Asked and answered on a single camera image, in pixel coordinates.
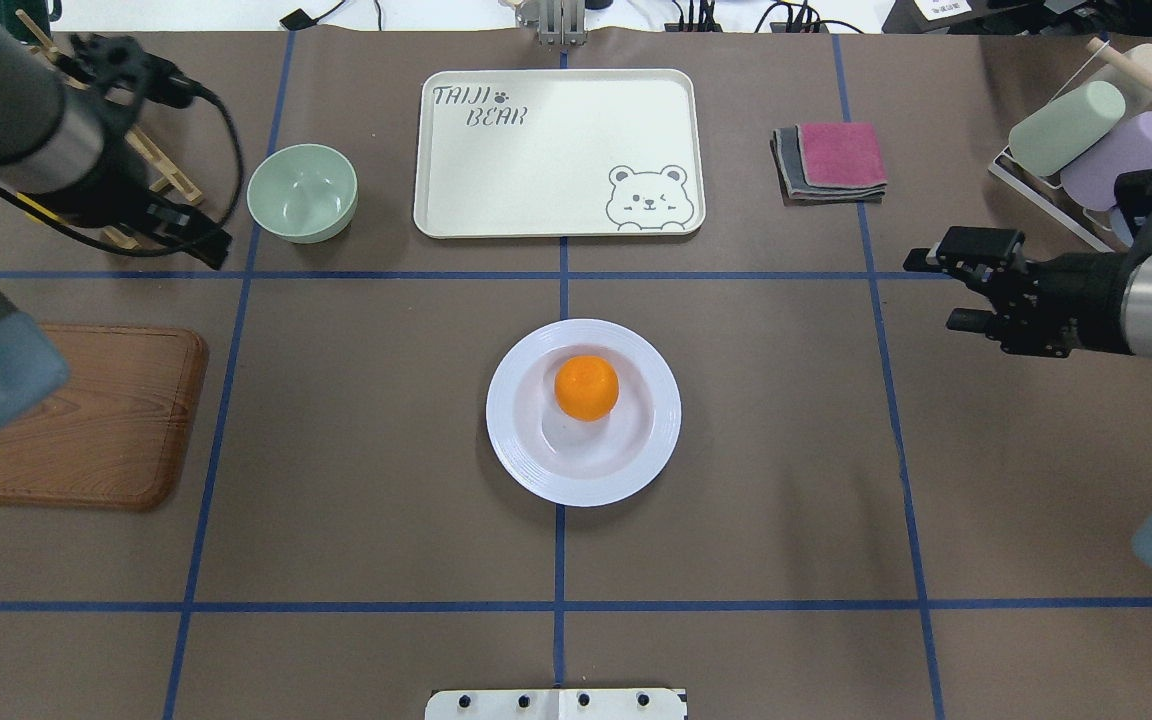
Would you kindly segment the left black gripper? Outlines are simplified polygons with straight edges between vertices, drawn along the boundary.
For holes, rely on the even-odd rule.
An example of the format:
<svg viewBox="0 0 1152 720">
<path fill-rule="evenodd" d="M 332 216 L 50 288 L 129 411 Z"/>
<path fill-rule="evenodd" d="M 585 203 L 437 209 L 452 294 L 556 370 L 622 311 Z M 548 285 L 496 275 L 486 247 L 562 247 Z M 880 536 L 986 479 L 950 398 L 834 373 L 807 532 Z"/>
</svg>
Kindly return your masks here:
<svg viewBox="0 0 1152 720">
<path fill-rule="evenodd" d="M 195 222 L 182 205 L 147 188 L 145 164 L 131 150 L 99 150 L 67 164 L 67 219 L 83 228 L 106 225 L 166 240 L 210 270 L 223 270 L 233 238 L 218 223 Z"/>
</svg>

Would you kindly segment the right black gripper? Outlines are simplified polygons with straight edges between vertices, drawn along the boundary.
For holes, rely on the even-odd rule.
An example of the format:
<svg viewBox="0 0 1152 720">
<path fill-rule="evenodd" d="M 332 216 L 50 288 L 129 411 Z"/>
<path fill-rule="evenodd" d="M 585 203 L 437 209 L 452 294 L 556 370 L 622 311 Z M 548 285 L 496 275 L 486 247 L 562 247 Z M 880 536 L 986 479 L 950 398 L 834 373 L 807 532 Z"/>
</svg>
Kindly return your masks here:
<svg viewBox="0 0 1152 720">
<path fill-rule="evenodd" d="M 902 270 L 975 283 L 992 311 L 955 306 L 946 329 L 980 334 L 1006 354 L 1066 357 L 1075 348 L 1132 354 L 1121 313 L 1134 262 L 1126 255 L 1032 262 L 1021 255 L 1024 240 L 1015 229 L 950 227 L 931 249 L 911 249 Z"/>
</svg>

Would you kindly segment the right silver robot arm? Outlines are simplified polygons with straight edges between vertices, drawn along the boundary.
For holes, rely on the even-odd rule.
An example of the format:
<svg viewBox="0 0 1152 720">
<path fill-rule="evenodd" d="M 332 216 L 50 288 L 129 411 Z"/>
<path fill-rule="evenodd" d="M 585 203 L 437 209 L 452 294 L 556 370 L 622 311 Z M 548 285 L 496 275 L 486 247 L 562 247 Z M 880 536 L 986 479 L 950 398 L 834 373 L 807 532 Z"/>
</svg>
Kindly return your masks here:
<svg viewBox="0 0 1152 720">
<path fill-rule="evenodd" d="M 911 250 L 902 266 L 954 278 L 988 300 L 986 310 L 952 310 L 946 327 L 988 338 L 1006 354 L 1085 350 L 1152 359 L 1152 243 L 1033 262 L 1024 242 L 1021 232 L 955 225 L 937 245 Z M 1132 550 L 1152 569 L 1152 511 Z"/>
</svg>

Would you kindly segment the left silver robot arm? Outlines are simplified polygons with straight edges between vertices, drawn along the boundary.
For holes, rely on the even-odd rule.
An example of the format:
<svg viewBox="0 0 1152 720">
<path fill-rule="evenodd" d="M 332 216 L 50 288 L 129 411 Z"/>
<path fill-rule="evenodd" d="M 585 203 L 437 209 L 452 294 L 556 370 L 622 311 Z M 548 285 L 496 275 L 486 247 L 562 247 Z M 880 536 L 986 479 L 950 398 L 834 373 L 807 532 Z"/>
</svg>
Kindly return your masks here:
<svg viewBox="0 0 1152 720">
<path fill-rule="evenodd" d="M 184 252 L 220 270 L 247 167 L 223 100 L 129 36 L 76 35 L 56 65 L 0 24 L 0 199 L 65 237 L 123 258 Z M 152 190 L 128 132 L 146 103 L 219 111 L 236 182 L 219 219 Z M 0 429 L 65 386 L 70 367 L 32 316 L 0 291 Z"/>
</svg>

